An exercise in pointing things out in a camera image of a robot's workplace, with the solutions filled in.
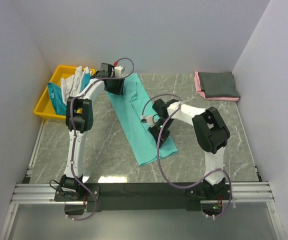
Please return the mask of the mint green polo shirt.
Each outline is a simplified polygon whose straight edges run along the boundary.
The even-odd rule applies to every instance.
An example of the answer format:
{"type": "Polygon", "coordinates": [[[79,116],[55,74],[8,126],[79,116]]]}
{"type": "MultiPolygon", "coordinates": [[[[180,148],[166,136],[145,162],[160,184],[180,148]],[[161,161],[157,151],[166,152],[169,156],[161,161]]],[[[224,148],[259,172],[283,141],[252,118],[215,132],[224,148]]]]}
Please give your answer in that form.
{"type": "Polygon", "coordinates": [[[149,96],[139,76],[134,73],[124,81],[123,95],[107,93],[111,105],[121,124],[139,166],[157,160],[156,140],[148,131],[149,125],[141,122],[142,110],[145,114],[156,112],[149,102],[149,96]]]}

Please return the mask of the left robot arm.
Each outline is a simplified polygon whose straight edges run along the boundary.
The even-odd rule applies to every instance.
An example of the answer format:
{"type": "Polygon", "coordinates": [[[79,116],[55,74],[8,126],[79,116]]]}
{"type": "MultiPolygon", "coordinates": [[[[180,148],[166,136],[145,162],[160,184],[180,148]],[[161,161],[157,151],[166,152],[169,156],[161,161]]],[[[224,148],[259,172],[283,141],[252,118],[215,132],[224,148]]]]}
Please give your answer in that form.
{"type": "Polygon", "coordinates": [[[81,81],[81,92],[67,99],[66,125],[69,130],[69,151],[66,169],[60,186],[67,191],[82,195],[87,191],[81,186],[83,179],[82,161],[88,131],[94,122],[93,102],[100,93],[123,94],[124,68],[102,63],[99,71],[91,74],[85,70],[81,81]]]}

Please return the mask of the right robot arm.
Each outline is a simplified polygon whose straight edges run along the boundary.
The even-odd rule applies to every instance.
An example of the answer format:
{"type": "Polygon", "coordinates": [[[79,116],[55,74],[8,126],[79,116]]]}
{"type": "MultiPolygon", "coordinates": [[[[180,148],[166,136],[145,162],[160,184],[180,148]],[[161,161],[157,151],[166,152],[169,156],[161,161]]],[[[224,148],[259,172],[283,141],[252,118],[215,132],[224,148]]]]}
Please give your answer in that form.
{"type": "Polygon", "coordinates": [[[205,194],[220,195],[225,190],[224,152],[230,138],[230,132],[219,111],[214,108],[197,108],[182,104],[179,100],[171,99],[164,102],[158,99],[152,105],[159,116],[154,121],[153,116],[142,117],[149,124],[148,131],[153,135],[157,144],[157,162],[164,179],[178,189],[199,187],[205,194]],[[197,142],[205,155],[205,175],[197,183],[189,186],[179,186],[167,179],[161,168],[160,147],[166,143],[170,135],[168,128],[174,120],[182,121],[194,127],[197,142]]]}

